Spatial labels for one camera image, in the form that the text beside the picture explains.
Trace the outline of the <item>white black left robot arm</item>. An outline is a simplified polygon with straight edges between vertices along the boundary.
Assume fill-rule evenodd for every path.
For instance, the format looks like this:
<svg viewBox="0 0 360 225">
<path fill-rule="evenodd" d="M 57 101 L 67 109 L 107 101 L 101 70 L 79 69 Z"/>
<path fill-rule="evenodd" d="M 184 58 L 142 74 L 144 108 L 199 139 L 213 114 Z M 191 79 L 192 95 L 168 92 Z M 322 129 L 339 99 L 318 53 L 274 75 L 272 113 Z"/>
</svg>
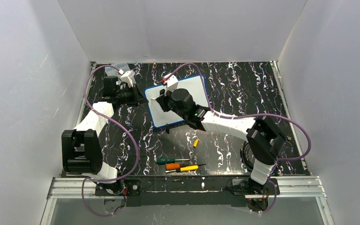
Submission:
<svg viewBox="0 0 360 225">
<path fill-rule="evenodd" d="M 105 76 L 100 96 L 93 102 L 93 110 L 75 128 L 65 130 L 61 135 L 63 170 L 105 184 L 115 183 L 118 170 L 103 161 L 98 136 L 120 106 L 134 107 L 147 102 L 130 71 L 120 77 Z"/>
</svg>

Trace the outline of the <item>yellow marker cap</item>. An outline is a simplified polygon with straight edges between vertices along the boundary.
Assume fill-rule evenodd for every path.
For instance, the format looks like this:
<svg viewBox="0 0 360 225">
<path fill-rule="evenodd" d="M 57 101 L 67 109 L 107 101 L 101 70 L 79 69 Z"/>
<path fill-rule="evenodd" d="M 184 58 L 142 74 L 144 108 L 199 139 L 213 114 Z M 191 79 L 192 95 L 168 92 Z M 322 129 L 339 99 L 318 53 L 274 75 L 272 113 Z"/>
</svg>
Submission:
<svg viewBox="0 0 360 225">
<path fill-rule="evenodd" d="M 196 139 L 196 140 L 194 141 L 194 143 L 193 143 L 193 147 L 196 148 L 197 145 L 198 145 L 198 143 L 199 143 L 199 139 Z"/>
</svg>

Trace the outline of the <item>blue framed whiteboard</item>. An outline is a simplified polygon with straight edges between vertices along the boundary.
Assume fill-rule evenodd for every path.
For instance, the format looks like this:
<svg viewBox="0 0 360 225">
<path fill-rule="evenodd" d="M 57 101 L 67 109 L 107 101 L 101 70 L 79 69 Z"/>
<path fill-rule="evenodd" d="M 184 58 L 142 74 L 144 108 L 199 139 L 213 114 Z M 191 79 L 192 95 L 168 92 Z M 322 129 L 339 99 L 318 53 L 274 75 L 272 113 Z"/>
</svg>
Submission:
<svg viewBox="0 0 360 225">
<path fill-rule="evenodd" d="M 199 75 L 179 79 L 177 88 L 167 92 L 162 84 L 147 87 L 144 94 L 149 101 L 148 109 L 153 126 L 163 128 L 183 122 L 183 116 L 194 112 L 196 105 L 208 108 L 204 87 L 206 79 Z"/>
</svg>

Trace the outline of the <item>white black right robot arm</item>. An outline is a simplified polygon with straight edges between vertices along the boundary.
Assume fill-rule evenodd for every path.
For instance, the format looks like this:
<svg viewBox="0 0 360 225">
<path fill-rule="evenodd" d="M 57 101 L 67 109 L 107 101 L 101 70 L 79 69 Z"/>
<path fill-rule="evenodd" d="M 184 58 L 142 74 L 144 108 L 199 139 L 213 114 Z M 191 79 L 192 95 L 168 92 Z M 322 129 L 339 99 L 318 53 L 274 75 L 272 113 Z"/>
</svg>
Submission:
<svg viewBox="0 0 360 225">
<path fill-rule="evenodd" d="M 255 157 L 249 183 L 263 186 L 279 158 L 286 135 L 269 116 L 237 119 L 198 105 L 186 89 L 161 90 L 156 101 L 163 112 L 173 112 L 196 130 L 221 132 L 246 141 Z"/>
</svg>

